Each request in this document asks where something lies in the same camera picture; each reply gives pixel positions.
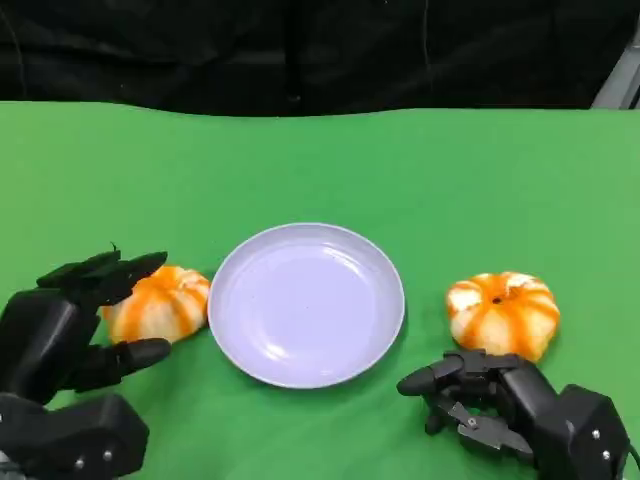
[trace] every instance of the plate rim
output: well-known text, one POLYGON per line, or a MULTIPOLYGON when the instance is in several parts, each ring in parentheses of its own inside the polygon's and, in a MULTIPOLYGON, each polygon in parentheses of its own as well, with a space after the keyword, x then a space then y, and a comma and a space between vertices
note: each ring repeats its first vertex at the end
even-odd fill
POLYGON ((274 227, 269 227, 265 230, 262 230, 258 233, 255 233, 253 235, 251 235, 249 238, 247 238, 246 240, 244 240, 243 242, 241 242, 240 244, 238 244, 236 247, 233 248, 233 250, 231 250, 231 252, 229 252, 224 260, 222 261, 222 263, 220 264, 220 266, 218 267, 218 269, 216 270, 216 273, 213 276, 213 279, 211 280, 211 286, 209 287, 209 296, 207 298, 207 323, 209 325, 209 331, 211 332, 216 344, 218 345, 218 348, 222 351, 222 353, 224 354, 224 356, 232 363, 232 365, 234 367, 236 367, 238 370, 242 371, 244 374, 248 375, 251 378, 254 378, 258 381, 261 381, 263 383, 266 383, 268 385, 273 385, 276 387, 280 387, 280 388, 287 388, 287 389, 291 389, 291 390, 316 390, 316 389, 320 389, 320 388, 327 388, 327 387, 331 387, 331 386, 335 386, 335 385, 340 385, 343 383, 346 383, 350 380, 353 380, 357 377, 359 377, 360 375, 362 375, 363 373, 367 372, 368 370, 370 370, 371 368, 373 368, 380 360, 382 360, 382 358, 389 352, 389 350, 391 349, 391 347, 393 346, 393 344, 396 342, 398 335, 400 334, 400 331, 402 329, 402 326, 404 325, 405 322, 405 316, 406 316, 406 296, 405 296, 405 291, 404 291, 404 285, 402 283, 402 277, 400 277, 400 273, 398 272, 397 267, 395 266, 395 264, 391 261, 391 258, 384 252, 384 250, 382 250, 378 245, 376 245, 374 242, 372 242, 371 240, 369 240, 367 237, 365 237, 364 235, 361 235, 357 232, 354 232, 353 230, 350 230, 346 227, 342 227, 340 225, 334 225, 334 224, 330 224, 330 223, 323 223, 323 222, 293 222, 293 223, 285 223, 282 225, 276 225, 274 227), (218 338, 218 336, 216 335, 216 332, 213 328, 213 320, 211 318, 211 309, 212 309, 212 303, 213 303, 213 289, 215 287, 215 283, 216 283, 216 278, 218 278, 218 276, 220 275, 220 272, 222 272, 225 267, 227 266, 227 264, 231 261, 231 259, 237 254, 238 251, 240 251, 245 245, 254 242, 256 239, 267 235, 273 231, 276 230, 285 230, 288 228, 292 228, 292 227, 321 227, 321 228, 327 228, 329 230, 338 230, 341 231, 342 233, 346 233, 348 235, 352 235, 356 238, 358 238, 361 241, 364 241, 365 243, 369 244, 371 247, 373 247, 381 256, 382 258, 389 264, 389 266, 391 267, 391 272, 393 273, 393 277, 394 277, 394 283, 397 284, 397 288, 398 288, 398 293, 400 294, 400 300, 401 300, 401 307, 400 307, 400 319, 397 322, 397 325, 395 327, 395 330, 393 332, 393 335, 391 335, 391 337, 389 338, 388 343, 385 345, 385 347, 383 349, 380 349, 380 353, 378 355, 376 355, 373 360, 367 362, 363 367, 354 370, 353 373, 351 374, 347 374, 344 375, 342 377, 338 377, 337 379, 328 381, 326 383, 319 383, 318 385, 314 385, 314 386, 301 386, 301 385, 296 385, 296 384, 290 384, 287 382, 278 382, 278 381, 274 381, 274 380, 270 380, 262 375, 255 375, 251 372, 248 371, 247 368, 243 367, 241 362, 239 362, 236 358, 234 358, 233 355, 231 355, 229 353, 229 351, 227 349, 225 349, 225 347, 223 346, 222 342, 220 341, 220 339, 218 338))

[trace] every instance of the plate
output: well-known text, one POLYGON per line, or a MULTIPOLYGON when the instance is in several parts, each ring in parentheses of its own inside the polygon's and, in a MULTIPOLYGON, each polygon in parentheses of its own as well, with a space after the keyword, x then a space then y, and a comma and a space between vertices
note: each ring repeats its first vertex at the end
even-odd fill
POLYGON ((349 380, 386 353, 404 318, 389 258, 366 238, 319 223, 266 230, 216 273, 209 325, 252 377, 287 388, 349 380))

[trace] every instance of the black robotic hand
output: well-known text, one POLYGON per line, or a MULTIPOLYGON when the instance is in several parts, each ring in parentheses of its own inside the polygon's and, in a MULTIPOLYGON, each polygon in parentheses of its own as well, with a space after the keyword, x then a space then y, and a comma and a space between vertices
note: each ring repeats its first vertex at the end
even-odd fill
POLYGON ((141 468, 149 430, 122 397, 56 411, 44 405, 59 390, 120 383, 170 353, 164 339, 90 345, 98 308, 127 298, 166 258, 159 252, 125 261, 114 249, 64 265, 9 300, 0 316, 0 479, 3 471, 17 471, 46 480, 107 480, 141 468))
POLYGON ((446 353, 397 388, 425 399, 429 435, 453 423, 466 446, 513 453, 533 464, 541 480, 619 480, 629 454, 640 460, 609 397, 577 385, 557 394, 517 355, 446 353))

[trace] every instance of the pumpkin rib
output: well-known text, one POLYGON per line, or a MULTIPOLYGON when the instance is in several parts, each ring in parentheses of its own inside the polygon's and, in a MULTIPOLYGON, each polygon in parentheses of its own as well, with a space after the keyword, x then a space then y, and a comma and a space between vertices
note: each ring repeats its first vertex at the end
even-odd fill
POLYGON ((558 323, 558 318, 560 316, 560 312, 554 310, 549 305, 545 305, 544 303, 536 302, 535 300, 526 300, 525 305, 539 312, 543 313, 546 317, 549 317, 553 320, 554 323, 558 323))
POLYGON ((144 314, 144 310, 147 306, 147 302, 151 297, 150 293, 146 290, 140 292, 139 295, 131 298, 128 305, 125 305, 122 313, 126 313, 126 317, 121 320, 124 321, 124 325, 121 328, 120 337, 127 342, 134 342, 138 340, 140 336, 140 319, 144 314))
POLYGON ((473 308, 478 308, 478 311, 473 314, 473 317, 471 317, 471 320, 467 324, 467 328, 460 340, 460 344, 466 348, 477 348, 475 340, 478 337, 480 323, 491 307, 487 304, 481 303, 473 308))
POLYGON ((171 310, 173 310, 178 319, 177 327, 180 335, 189 335, 192 327, 187 309, 170 292, 158 289, 154 293, 169 304, 171 310))
POLYGON ((515 332, 511 332, 512 349, 520 352, 520 354, 525 358, 531 358, 534 356, 532 349, 527 342, 527 338, 529 337, 529 328, 522 308, 513 302, 506 302, 502 305, 501 310, 504 310, 504 313, 507 313, 507 317, 504 315, 502 315, 502 317, 505 318, 511 328, 515 330, 515 332))

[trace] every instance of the green table surface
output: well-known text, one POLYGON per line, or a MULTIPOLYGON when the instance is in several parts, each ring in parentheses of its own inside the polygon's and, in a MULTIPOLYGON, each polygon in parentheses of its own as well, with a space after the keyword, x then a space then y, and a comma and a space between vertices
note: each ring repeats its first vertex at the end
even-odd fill
POLYGON ((0 125, 3 303, 109 242, 127 257, 166 249, 170 263, 211 275, 250 235, 297 221, 367 236, 402 276, 400 337, 339 387, 258 383, 207 331, 127 378, 115 390, 151 427, 135 478, 533 479, 515 461, 465 452, 453 432, 427 437, 426 407, 395 391, 454 346, 447 287, 485 271, 550 285, 563 317, 543 372, 557 388, 610 395, 640 443, 637 114, 237 119, 0 103, 0 125))

